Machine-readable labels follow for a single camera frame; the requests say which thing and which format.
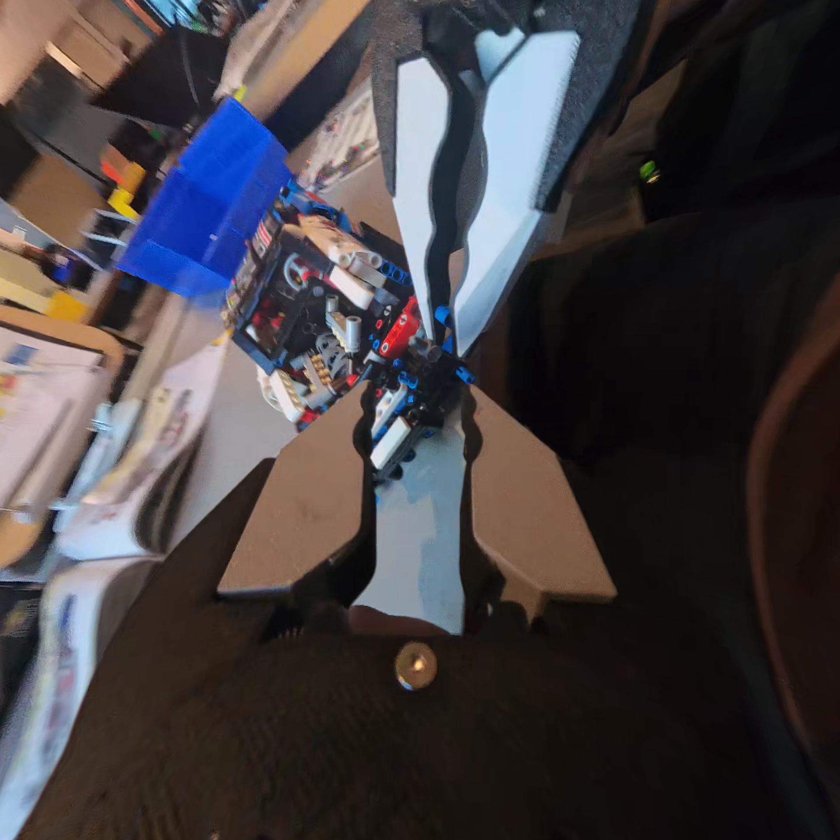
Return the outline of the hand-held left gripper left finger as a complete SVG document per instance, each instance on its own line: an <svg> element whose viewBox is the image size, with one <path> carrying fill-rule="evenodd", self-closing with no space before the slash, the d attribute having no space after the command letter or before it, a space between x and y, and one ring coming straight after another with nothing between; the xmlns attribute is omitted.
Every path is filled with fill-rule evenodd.
<svg viewBox="0 0 840 840"><path fill-rule="evenodd" d="M217 586L226 597L294 594L309 585L354 599L372 577L371 426L375 390L359 382L278 454Z"/></svg>

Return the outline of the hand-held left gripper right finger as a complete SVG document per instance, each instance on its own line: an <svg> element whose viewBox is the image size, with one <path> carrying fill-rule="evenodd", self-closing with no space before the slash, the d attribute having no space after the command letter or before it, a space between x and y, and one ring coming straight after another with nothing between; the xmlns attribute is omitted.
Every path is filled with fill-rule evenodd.
<svg viewBox="0 0 840 840"><path fill-rule="evenodd" d="M465 389L469 533L503 602L609 603L617 589L556 454L477 386Z"/></svg>

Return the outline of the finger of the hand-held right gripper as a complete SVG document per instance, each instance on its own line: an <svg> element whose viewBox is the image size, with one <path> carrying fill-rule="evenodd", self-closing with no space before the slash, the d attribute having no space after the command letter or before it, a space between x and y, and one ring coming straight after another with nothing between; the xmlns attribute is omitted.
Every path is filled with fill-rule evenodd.
<svg viewBox="0 0 840 840"><path fill-rule="evenodd" d="M456 94L431 56L397 70L393 206L428 335L443 331L435 314L449 304L449 260L456 249L459 180Z"/></svg>
<svg viewBox="0 0 840 840"><path fill-rule="evenodd" d="M485 181L452 306L462 358L496 316L545 228L539 185L580 44L566 29L524 36L504 57L501 47L490 49L497 63L480 112Z"/></svg>

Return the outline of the brick-built toy race car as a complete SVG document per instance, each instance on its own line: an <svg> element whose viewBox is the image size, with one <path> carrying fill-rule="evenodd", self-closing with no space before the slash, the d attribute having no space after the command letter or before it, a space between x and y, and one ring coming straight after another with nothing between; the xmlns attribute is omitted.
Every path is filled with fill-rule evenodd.
<svg viewBox="0 0 840 840"><path fill-rule="evenodd" d="M475 380L455 353L448 308L424 326L401 247L295 181L246 242L223 315L265 400L299 433L371 383L378 485L403 477Z"/></svg>

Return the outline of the holographic sticker sheet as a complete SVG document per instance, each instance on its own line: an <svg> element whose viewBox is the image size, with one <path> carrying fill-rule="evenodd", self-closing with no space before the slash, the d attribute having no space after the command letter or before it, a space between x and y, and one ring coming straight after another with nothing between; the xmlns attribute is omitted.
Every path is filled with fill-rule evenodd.
<svg viewBox="0 0 840 840"><path fill-rule="evenodd" d="M298 183L320 193L381 154L371 79L365 79L328 114Z"/></svg>

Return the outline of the blue plastic bin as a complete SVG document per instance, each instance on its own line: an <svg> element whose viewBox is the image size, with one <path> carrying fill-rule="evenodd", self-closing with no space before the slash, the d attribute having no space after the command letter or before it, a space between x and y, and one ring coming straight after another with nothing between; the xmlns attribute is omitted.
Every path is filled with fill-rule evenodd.
<svg viewBox="0 0 840 840"><path fill-rule="evenodd" d="M286 161L274 134L226 98L150 200L116 269L183 298L225 289L292 177Z"/></svg>

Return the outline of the open instruction booklet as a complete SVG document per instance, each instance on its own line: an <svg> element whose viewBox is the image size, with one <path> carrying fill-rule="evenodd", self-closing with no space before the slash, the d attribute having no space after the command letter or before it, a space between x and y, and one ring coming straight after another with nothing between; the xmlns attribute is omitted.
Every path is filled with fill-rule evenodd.
<svg viewBox="0 0 840 840"><path fill-rule="evenodd" d="M2 725L1 837L15 838L67 745L104 648L165 555L167 508L203 431L228 336L165 370L143 404L110 411L68 499L35 651Z"/></svg>

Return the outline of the black monitor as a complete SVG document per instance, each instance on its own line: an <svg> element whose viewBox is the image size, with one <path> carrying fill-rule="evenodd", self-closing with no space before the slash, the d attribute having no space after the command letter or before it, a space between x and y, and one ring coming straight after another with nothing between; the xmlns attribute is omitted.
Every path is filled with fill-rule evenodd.
<svg viewBox="0 0 840 840"><path fill-rule="evenodd" d="M168 28L89 103L166 128L196 125L214 109L228 46L227 37Z"/></svg>

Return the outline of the printed instruction paper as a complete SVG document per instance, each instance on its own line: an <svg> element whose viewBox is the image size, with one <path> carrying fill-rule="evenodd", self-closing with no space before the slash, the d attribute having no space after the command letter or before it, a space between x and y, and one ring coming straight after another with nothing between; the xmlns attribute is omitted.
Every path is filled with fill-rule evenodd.
<svg viewBox="0 0 840 840"><path fill-rule="evenodd" d="M92 348L3 324L1 505L40 518L63 487L110 381Z"/></svg>

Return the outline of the person's brown sweater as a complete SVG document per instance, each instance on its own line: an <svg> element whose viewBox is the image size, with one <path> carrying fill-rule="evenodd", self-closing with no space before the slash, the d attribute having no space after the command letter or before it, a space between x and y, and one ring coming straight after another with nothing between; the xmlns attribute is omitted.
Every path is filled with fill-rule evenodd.
<svg viewBox="0 0 840 840"><path fill-rule="evenodd" d="M759 415L746 490L753 589L784 714L805 753L837 762L838 275Z"/></svg>

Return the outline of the building-block instruction sheet on board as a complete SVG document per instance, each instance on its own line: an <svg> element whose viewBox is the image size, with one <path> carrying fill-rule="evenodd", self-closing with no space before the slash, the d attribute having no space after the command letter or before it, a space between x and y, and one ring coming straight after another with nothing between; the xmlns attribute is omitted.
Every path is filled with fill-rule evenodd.
<svg viewBox="0 0 840 840"><path fill-rule="evenodd" d="M53 513L53 504L69 487L70 481L76 473L81 457L85 454L91 436L93 421L100 405L110 396L112 386L116 381L123 365L123 347L106 332L90 327L86 324L61 321L46 315L23 311L9 306L2 306L1 325L10 324L17 328L31 330L43 334L53 340L64 341L82 347L92 348L105 354L105 366L110 381L103 399L97 405L92 419L87 426L87 440L80 450L79 457L70 469L63 487L51 501L49 507L40 518L19 521L15 511L3 511L1 514L1 568L5 571L18 561L21 561L38 543L42 532L47 528Z"/></svg>

